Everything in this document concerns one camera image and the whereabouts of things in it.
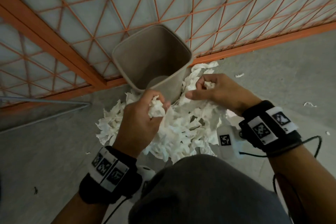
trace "concrete floor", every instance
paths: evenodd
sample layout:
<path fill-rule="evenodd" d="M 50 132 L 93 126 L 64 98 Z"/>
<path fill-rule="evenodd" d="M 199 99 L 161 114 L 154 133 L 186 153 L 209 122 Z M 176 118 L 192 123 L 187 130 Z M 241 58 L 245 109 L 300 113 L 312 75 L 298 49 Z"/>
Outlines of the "concrete floor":
<path fill-rule="evenodd" d="M 303 138 L 321 135 L 324 142 L 318 160 L 336 176 L 334 39 L 336 31 L 330 31 L 227 58 L 219 61 L 220 66 L 215 72 L 226 73 L 263 99 L 284 107 L 286 115 L 299 125 Z M 101 147 L 95 137 L 99 132 L 95 122 L 102 117 L 102 109 L 114 106 L 129 90 L 125 85 L 77 98 L 90 101 L 92 106 L 0 135 L 0 223 L 40 224 L 53 220 L 78 190 L 78 184 L 87 172 L 87 164 Z M 307 101 L 317 107 L 304 107 Z M 0 129 L 69 108 L 69 105 L 48 105 L 0 117 Z M 307 145 L 311 151 L 316 146 L 317 142 Z M 248 144 L 244 150 L 260 153 Z M 138 162 L 156 171 L 166 165 L 152 155 L 141 156 Z M 229 163 L 272 189 L 273 172 L 268 160 L 247 156 Z M 34 195 L 34 187 L 38 189 L 37 195 Z M 131 207 L 131 203 L 125 202 L 109 223 L 127 223 Z"/>

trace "person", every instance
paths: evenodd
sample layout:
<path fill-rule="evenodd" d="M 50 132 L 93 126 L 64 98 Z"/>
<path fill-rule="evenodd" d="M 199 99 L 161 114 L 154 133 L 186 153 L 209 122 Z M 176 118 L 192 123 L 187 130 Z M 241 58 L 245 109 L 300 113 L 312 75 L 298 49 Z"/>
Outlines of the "person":
<path fill-rule="evenodd" d="M 216 86 L 206 90 L 204 82 L 214 82 Z M 259 112 L 261 117 L 260 110 L 271 105 L 225 74 L 203 75 L 196 88 L 187 92 L 186 97 L 211 100 L 245 119 L 253 116 L 254 112 Z M 119 133 L 109 149 L 130 170 L 159 129 L 162 117 L 150 119 L 148 116 L 149 103 L 157 95 L 165 109 L 169 107 L 160 92 L 145 91 L 138 102 L 125 107 Z M 292 220 L 294 223 L 336 223 L 336 180 L 300 143 L 296 131 L 278 135 L 283 136 L 264 146 L 251 142 L 266 152 L 274 172 L 279 174 L 277 180 Z M 135 180 L 131 179 L 124 188 L 131 188 Z M 120 192 L 116 196 L 117 190 L 118 187 L 110 193 L 87 175 L 79 193 L 52 224 L 101 223 L 109 203 L 127 194 Z M 156 174 L 142 191 L 141 199 L 132 207 L 128 221 L 131 224 L 291 223 L 274 192 L 219 158 L 203 154 L 183 158 Z"/>

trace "pile of shredded paper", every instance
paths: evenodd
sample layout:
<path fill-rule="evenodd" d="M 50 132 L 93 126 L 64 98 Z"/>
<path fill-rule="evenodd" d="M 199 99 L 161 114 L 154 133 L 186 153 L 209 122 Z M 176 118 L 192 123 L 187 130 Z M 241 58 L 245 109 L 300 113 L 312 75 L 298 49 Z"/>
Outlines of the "pile of shredded paper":
<path fill-rule="evenodd" d="M 163 116 L 160 128 L 154 140 L 143 153 L 149 152 L 165 162 L 171 158 L 175 163 L 181 158 L 195 155 L 196 147 L 201 154 L 214 155 L 209 144 L 218 144 L 216 128 L 221 125 L 221 114 L 218 106 L 210 101 L 193 101 L 187 99 L 185 94 L 196 89 L 196 82 L 202 74 L 214 72 L 212 67 L 218 66 L 217 62 L 197 64 L 191 69 L 191 74 L 182 82 L 182 95 L 165 113 L 162 103 L 155 97 L 150 104 L 149 116 Z M 207 88 L 213 88 L 214 83 L 206 82 Z M 104 118 L 97 124 L 101 130 L 97 134 L 100 142 L 105 145 L 110 141 L 112 145 L 117 136 L 124 108 L 140 98 L 133 91 L 126 93 L 126 102 L 118 103 L 110 112 L 104 110 Z"/>

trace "trash can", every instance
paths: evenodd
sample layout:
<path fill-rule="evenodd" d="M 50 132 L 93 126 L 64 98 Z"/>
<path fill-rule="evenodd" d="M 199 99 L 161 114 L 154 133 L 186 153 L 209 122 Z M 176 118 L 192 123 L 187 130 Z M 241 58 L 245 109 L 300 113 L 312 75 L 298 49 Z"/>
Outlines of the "trash can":
<path fill-rule="evenodd" d="M 158 90 L 174 103 L 181 95 L 184 74 L 193 61 L 193 54 L 178 35 L 157 24 L 118 44 L 112 59 L 136 92 Z"/>

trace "wrist-mounted device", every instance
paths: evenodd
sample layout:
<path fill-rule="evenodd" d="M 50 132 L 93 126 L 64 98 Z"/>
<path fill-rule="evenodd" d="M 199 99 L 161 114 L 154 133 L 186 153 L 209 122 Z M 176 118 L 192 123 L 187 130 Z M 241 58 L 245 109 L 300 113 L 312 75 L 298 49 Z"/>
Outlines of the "wrist-mounted device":
<path fill-rule="evenodd" d="M 296 124 L 283 114 L 281 107 L 267 100 L 250 107 L 242 116 L 244 120 L 239 123 L 242 137 L 268 157 L 281 155 L 302 144 Z"/>
<path fill-rule="evenodd" d="M 136 161 L 111 146 L 100 149 L 79 185 L 82 200 L 87 204 L 114 204 L 121 196 L 132 197 L 142 186 Z"/>

